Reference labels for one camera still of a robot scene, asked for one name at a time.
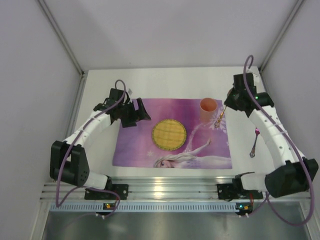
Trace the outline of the pink plastic cup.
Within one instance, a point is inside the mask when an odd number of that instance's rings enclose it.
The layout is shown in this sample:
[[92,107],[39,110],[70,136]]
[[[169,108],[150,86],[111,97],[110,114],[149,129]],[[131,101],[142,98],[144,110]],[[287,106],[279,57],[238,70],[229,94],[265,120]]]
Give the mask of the pink plastic cup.
[[218,104],[213,98],[203,98],[200,101],[200,120],[203,123],[208,123],[212,118],[217,115]]

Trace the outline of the yellow round woven coaster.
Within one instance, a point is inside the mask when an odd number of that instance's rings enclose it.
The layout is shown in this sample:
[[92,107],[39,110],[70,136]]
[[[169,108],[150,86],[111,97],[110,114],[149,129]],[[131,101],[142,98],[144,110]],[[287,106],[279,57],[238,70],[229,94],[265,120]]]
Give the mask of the yellow round woven coaster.
[[175,151],[185,143],[187,130],[181,122],[168,118],[159,121],[153,127],[151,138],[159,149]]

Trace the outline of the gold fork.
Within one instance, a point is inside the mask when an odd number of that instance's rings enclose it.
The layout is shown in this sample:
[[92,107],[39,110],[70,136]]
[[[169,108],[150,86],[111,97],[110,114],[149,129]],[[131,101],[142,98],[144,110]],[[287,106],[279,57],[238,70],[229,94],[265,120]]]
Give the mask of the gold fork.
[[220,127],[220,123],[222,121],[222,118],[224,117],[225,111],[226,111],[226,106],[224,106],[223,111],[221,112],[221,114],[219,115],[219,117],[217,118],[216,122],[214,123],[214,127],[217,129]]

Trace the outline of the purple Frozen placemat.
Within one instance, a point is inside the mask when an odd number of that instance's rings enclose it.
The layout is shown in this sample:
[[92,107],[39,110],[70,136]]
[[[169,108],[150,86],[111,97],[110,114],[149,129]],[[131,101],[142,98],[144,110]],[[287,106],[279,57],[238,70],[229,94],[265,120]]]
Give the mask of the purple Frozen placemat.
[[[231,169],[226,118],[215,122],[224,110],[221,100],[209,122],[202,122],[200,99],[145,98],[143,104],[150,120],[134,127],[120,127],[112,164],[115,167]],[[184,127],[184,140],[176,147],[156,143],[153,129],[163,120]]]

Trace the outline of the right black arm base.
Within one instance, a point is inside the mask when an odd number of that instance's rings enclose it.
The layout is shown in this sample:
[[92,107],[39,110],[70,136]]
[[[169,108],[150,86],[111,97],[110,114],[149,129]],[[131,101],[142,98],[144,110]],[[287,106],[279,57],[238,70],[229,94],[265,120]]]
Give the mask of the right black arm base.
[[232,183],[220,183],[216,185],[218,199],[230,202],[232,200],[260,200],[263,194],[257,190],[239,190]]

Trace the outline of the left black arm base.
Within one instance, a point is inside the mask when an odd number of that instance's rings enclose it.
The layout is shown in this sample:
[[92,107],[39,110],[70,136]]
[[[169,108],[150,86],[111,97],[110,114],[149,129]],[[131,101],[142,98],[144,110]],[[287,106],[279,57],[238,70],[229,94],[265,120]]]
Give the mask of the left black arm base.
[[129,193],[128,184],[113,184],[108,190],[85,190],[85,200],[126,200]]

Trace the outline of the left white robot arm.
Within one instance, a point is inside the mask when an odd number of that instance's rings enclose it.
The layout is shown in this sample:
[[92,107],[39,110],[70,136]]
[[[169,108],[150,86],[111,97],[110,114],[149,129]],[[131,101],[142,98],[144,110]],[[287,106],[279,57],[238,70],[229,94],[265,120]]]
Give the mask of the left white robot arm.
[[111,88],[109,97],[97,104],[89,118],[72,135],[51,146],[49,175],[53,180],[76,187],[105,190],[109,176],[90,170],[86,155],[95,139],[115,121],[123,128],[135,127],[141,120],[150,121],[141,98],[136,99],[137,108],[128,92]]

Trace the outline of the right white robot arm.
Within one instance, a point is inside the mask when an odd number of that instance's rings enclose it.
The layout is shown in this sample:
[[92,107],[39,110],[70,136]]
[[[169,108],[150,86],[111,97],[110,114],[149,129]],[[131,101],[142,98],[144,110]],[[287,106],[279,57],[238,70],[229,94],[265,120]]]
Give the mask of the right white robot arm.
[[239,191],[269,192],[274,198],[307,191],[309,184],[299,158],[302,158],[311,179],[314,179],[319,165],[315,159],[307,159],[302,152],[294,150],[287,141],[274,102],[268,93],[257,92],[252,73],[234,75],[233,87],[224,104],[244,112],[259,129],[273,164],[271,170],[260,164],[252,172],[236,175],[232,182]]

